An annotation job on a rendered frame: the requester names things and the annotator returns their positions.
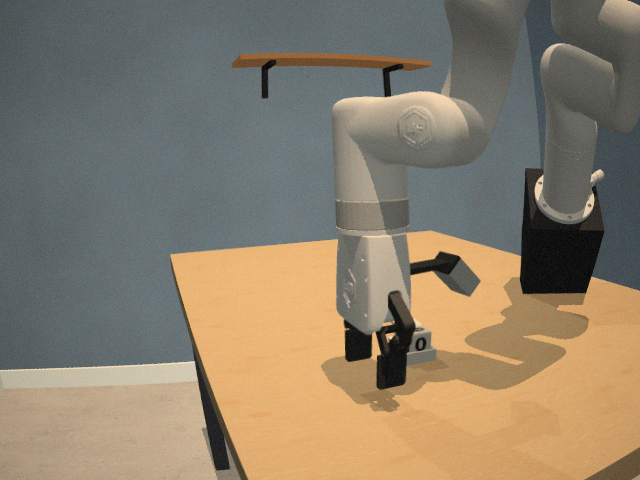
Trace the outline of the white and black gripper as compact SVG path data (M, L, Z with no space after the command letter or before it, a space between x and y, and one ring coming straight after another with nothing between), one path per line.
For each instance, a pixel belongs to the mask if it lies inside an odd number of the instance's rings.
M345 359L352 362L371 358L375 332L381 352L377 355L376 381L380 390L405 384L407 353L416 328L411 315L410 259L405 233L409 230L410 225L377 231L336 226L339 233L336 309L348 329ZM392 325L382 326L388 322ZM396 336L388 343L386 334L395 332Z

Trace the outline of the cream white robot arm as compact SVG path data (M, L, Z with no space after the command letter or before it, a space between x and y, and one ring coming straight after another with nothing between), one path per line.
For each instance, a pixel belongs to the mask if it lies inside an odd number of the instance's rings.
M407 165L463 166L482 154L508 92L529 3L444 0L452 58L441 94L335 103L338 228L407 227ZM542 56L545 158L534 194L545 216L576 224L591 214L592 187L605 177L602 170L592 174L597 123L625 134L640 117L640 6L628 0L551 0L551 21L561 38L584 50L554 44ZM468 297L481 282L460 256L442 251L435 259L410 263L411 275L430 271L451 291Z

